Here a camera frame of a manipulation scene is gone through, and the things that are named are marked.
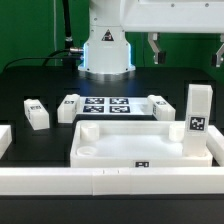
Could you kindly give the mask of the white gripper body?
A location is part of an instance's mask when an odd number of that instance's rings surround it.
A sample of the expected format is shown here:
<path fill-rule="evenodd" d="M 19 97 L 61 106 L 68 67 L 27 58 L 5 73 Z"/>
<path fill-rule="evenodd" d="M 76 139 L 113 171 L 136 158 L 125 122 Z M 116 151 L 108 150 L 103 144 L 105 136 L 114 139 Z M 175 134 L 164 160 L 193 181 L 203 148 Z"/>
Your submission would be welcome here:
<path fill-rule="evenodd" d="M 121 0 L 128 32 L 224 33 L 224 0 Z"/>

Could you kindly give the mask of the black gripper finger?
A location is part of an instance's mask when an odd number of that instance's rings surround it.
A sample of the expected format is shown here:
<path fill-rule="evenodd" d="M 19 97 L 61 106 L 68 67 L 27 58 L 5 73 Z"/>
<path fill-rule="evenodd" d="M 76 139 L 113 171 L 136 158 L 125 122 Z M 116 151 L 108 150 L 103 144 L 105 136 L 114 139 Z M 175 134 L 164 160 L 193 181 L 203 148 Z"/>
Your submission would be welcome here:
<path fill-rule="evenodd" d="M 159 34 L 158 33 L 149 33 L 148 34 L 148 43 L 154 52 L 154 63 L 155 64 L 164 64 L 166 60 L 166 52 L 162 51 L 159 43 Z"/>
<path fill-rule="evenodd" d="M 215 54 L 212 55 L 211 65 L 213 67 L 220 67 L 224 62 L 224 34 L 220 35 L 221 46 Z"/>

